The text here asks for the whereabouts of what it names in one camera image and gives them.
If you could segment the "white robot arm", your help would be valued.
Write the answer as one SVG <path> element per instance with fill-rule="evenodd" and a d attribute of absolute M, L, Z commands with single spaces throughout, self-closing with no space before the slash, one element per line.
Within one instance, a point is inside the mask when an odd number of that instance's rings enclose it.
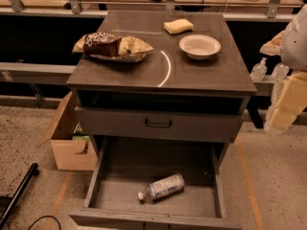
<path fill-rule="evenodd" d="M 281 63 L 293 70 L 274 86 L 265 124 L 266 130 L 286 131 L 307 107 L 307 5 L 260 52 L 280 56 Z"/>

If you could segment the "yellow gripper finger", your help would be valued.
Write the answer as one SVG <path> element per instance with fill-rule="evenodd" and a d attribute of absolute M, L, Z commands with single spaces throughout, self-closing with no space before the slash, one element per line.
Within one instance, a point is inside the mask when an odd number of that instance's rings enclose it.
<path fill-rule="evenodd" d="M 306 107 L 307 73 L 296 72 L 283 81 L 283 88 L 269 124 L 276 129 L 286 130 Z"/>
<path fill-rule="evenodd" d="M 265 43 L 261 48 L 260 52 L 268 56 L 279 56 L 281 52 L 281 44 L 284 32 L 281 31 L 272 40 Z"/>

